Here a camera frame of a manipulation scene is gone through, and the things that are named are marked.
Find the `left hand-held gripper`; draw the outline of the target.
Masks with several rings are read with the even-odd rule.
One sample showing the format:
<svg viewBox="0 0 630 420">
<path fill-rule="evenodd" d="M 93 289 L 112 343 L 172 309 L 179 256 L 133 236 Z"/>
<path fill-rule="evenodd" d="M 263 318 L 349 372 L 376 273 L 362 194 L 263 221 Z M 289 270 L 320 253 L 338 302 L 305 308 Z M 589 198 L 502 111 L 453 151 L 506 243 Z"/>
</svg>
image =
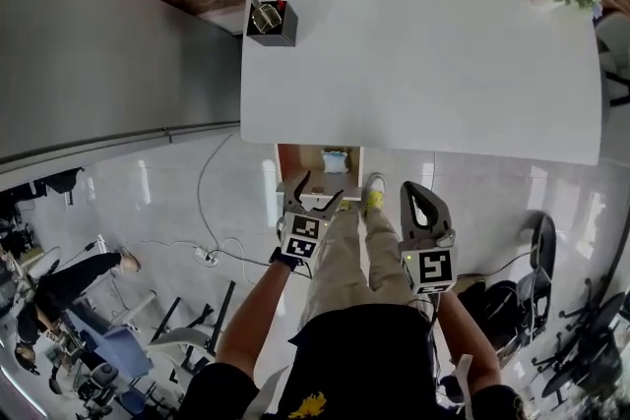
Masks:
<svg viewBox="0 0 630 420">
<path fill-rule="evenodd" d="M 329 231 L 329 221 L 343 201 L 344 191 L 338 191 L 320 208 L 306 211 L 301 196 L 309 182 L 311 171 L 306 170 L 285 180 L 283 190 L 283 216 L 277 223 L 280 239 L 280 255 L 291 258 L 299 266 L 314 266 L 322 242 Z"/>
</svg>

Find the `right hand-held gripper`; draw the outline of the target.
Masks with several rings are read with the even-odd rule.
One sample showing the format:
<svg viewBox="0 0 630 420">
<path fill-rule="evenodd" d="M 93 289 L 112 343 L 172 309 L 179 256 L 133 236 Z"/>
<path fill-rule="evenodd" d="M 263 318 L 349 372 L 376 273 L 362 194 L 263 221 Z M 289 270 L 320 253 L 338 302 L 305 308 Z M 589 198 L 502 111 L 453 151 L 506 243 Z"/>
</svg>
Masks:
<svg viewBox="0 0 630 420">
<path fill-rule="evenodd" d="M 456 233 L 447 204 L 429 188 L 406 181 L 400 190 L 401 263 L 415 295 L 440 294 L 457 281 Z"/>
</svg>

